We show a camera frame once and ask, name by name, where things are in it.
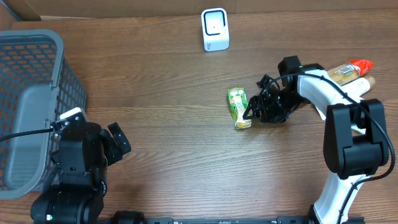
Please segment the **spaghetti pack with red ends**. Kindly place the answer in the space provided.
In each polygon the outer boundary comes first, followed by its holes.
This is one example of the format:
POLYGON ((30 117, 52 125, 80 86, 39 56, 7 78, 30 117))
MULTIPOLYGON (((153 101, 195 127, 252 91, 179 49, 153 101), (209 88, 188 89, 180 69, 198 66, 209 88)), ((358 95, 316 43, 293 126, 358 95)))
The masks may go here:
POLYGON ((367 74, 374 66, 374 62, 366 59, 350 60, 338 67, 327 71, 328 76, 340 86, 352 82, 367 74))

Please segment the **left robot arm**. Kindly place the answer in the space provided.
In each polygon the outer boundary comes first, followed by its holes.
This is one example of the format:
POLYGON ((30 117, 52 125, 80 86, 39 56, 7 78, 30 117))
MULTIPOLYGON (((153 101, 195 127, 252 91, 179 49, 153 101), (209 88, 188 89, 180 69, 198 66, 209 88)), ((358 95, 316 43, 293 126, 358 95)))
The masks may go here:
POLYGON ((107 168, 130 151, 118 123, 106 129, 91 122, 63 128, 58 150, 51 155, 58 183, 50 184, 32 204, 33 222, 101 223, 107 168))

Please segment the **green yellow snack bar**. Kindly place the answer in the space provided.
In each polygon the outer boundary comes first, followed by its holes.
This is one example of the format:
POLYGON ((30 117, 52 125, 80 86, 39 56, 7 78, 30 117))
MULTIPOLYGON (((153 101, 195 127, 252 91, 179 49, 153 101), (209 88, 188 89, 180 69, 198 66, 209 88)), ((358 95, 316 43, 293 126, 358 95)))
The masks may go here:
POLYGON ((244 119, 243 115, 248 107, 248 100, 244 88, 232 88, 228 90, 228 104, 236 129, 250 128, 252 121, 244 119))

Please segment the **white Pantene tube gold cap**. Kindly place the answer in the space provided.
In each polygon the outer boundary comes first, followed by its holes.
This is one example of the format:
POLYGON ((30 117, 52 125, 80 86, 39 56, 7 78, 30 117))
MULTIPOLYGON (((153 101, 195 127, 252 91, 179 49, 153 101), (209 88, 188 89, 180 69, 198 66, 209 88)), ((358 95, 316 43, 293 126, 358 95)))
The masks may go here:
MULTIPOLYGON (((376 80, 372 76, 365 76, 358 78, 352 82, 344 84, 341 89, 348 94, 352 99, 361 100, 361 96, 367 93, 370 89, 374 87, 376 80)), ((320 110, 316 107, 322 120, 326 120, 326 107, 328 105, 334 105, 337 103, 347 104, 346 99, 344 99, 336 90, 333 88, 333 93, 327 97, 328 103, 325 105, 324 110, 320 110)))

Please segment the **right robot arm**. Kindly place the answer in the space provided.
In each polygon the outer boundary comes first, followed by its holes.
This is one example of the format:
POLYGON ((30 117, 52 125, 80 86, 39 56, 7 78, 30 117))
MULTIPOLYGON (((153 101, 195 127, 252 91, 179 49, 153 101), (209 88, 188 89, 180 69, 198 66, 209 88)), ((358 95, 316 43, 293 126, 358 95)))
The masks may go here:
POLYGON ((325 115, 323 157, 329 170, 320 197, 298 223, 364 223, 348 216, 366 182, 387 177, 396 154, 387 134, 384 105, 377 99, 350 95, 319 64, 303 65, 294 55, 277 66, 279 77, 264 75, 244 119, 283 123, 302 103, 325 115))

